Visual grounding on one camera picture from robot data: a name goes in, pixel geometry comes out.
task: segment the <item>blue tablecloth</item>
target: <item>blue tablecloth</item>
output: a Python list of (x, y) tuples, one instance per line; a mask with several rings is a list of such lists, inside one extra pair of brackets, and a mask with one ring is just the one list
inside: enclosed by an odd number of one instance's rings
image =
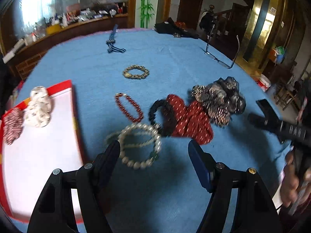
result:
[[(202, 148), (232, 169), (256, 168), (269, 190), (278, 186), (288, 147), (280, 145), (275, 135), (247, 122), (248, 113), (262, 114), (256, 100), (267, 96), (239, 66), (227, 70), (210, 59), (204, 54), (206, 43), (202, 40), (174, 38), (155, 31), (120, 31), (115, 46), (127, 51), (109, 54), (105, 43), (108, 36), (99, 33), (73, 39), (49, 50), (25, 82), (18, 102), (29, 97), (35, 86), (49, 87), (71, 79), (85, 151), (94, 159), (105, 150), (104, 138), (108, 134), (131, 123), (116, 105), (116, 93), (130, 95), (144, 113), (142, 123), (149, 123), (148, 111), (156, 100), (176, 94), (188, 104), (188, 91), (194, 85), (233, 76), (245, 96), (245, 112), (232, 116), (224, 129), (212, 125), (214, 139)], [(209, 51), (231, 63), (213, 47)], [(124, 78), (122, 71), (132, 64), (145, 66), (150, 75), (144, 80)], [(133, 108), (125, 106), (136, 116)], [(114, 233), (196, 232), (211, 195), (201, 187), (193, 169), (189, 141), (190, 138), (164, 138), (159, 160), (146, 170), (133, 170), (118, 161), (108, 185), (111, 211), (106, 215)], [(127, 153), (144, 160), (151, 150), (150, 146)], [(231, 228), (236, 195), (235, 190), (224, 232)], [(14, 222), (26, 231), (27, 224)], [(79, 229), (85, 232), (83, 224)]]

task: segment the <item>white bucket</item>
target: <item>white bucket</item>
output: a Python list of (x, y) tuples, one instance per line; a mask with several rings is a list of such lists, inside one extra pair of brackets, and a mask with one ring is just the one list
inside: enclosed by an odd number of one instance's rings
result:
[(268, 80), (266, 76), (263, 74), (260, 75), (259, 81), (257, 81), (258, 86), (262, 89), (262, 91), (266, 92), (269, 87), (271, 87), (271, 82)]

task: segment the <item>gold beaded bracelet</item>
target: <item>gold beaded bracelet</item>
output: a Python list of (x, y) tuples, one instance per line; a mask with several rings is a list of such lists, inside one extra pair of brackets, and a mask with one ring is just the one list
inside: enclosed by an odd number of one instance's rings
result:
[[(141, 70), (143, 74), (130, 74), (129, 71), (132, 69)], [(128, 79), (145, 79), (149, 75), (149, 70), (141, 65), (131, 65), (123, 71), (123, 76)]]

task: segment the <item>silver screw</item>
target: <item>silver screw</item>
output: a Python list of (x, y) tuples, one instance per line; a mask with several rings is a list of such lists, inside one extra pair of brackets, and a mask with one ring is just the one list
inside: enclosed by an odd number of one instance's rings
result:
[(216, 167), (218, 169), (223, 169), (225, 167), (225, 165), (223, 163), (221, 163), (221, 162), (218, 162), (218, 163), (216, 163)]
[(53, 174), (54, 174), (54, 175), (57, 175), (57, 174), (59, 174), (59, 173), (60, 173), (60, 169), (56, 168), (56, 169), (53, 170)]
[(90, 168), (92, 168), (92, 166), (93, 166), (92, 163), (87, 163), (87, 164), (84, 165), (84, 168), (85, 169), (90, 169)]
[(257, 171), (256, 171), (256, 169), (255, 168), (250, 168), (249, 170), (248, 170), (251, 174), (255, 174)]

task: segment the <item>white sticker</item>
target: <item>white sticker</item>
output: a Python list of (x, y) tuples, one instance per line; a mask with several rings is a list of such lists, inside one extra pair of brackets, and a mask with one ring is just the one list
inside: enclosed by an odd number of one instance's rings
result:
[(275, 13), (276, 13), (276, 9), (275, 9), (275, 8), (273, 8), (273, 7), (271, 7), (270, 11), (271, 11), (273, 14), (275, 14)]

